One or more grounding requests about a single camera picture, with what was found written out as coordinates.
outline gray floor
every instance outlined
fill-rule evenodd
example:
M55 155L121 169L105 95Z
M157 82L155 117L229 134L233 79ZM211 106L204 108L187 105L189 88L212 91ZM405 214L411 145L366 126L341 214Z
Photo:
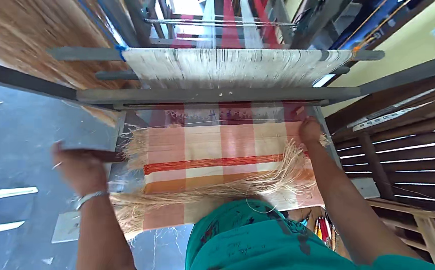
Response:
M73 192L52 170L49 148L110 149L117 131L75 105L0 87L0 188L33 187L38 193L0 199L0 224L25 221L0 232L0 270L74 269L77 242L51 244L60 213L72 210ZM139 270L184 268L192 225L144 232L132 242Z

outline hand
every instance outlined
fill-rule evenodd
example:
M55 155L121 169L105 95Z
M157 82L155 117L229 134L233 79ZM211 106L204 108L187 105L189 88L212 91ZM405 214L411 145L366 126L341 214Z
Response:
M308 116L299 127L299 137L307 145L309 143L319 143L321 138L321 125L313 116Z
M52 146L54 164L78 195L108 190L104 164L99 159L89 153L62 150L61 145L57 142Z

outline teal shirt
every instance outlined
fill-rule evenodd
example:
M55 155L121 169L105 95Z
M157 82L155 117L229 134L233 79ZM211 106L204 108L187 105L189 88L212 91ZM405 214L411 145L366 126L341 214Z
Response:
M259 200L222 205L192 229L186 270L262 269L429 269L435 265L410 257L384 255L371 266L355 265L330 250L302 224Z

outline person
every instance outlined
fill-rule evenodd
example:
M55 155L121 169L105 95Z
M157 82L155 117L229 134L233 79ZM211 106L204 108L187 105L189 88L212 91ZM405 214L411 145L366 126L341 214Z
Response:
M260 200L226 203L202 218L190 234L186 270L435 269L382 223L346 174L319 143L321 127L308 117L299 128L317 187L352 261L331 251L302 224ZM103 164L54 145L54 163L80 196L107 194ZM133 270L133 256L109 196L83 203L77 270Z

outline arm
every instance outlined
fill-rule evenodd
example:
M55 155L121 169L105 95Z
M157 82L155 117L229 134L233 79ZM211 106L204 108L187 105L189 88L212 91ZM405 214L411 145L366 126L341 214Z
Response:
M91 155L61 150L53 145L54 163L59 164L68 184L79 196L107 191L104 165ZM81 206L77 270L135 270L131 250L119 227L108 196L95 196Z
M379 219L346 174L328 156L319 143L321 126L316 119L307 118L299 134L308 150L326 210L353 261L370 265L377 257L387 254L420 259Z

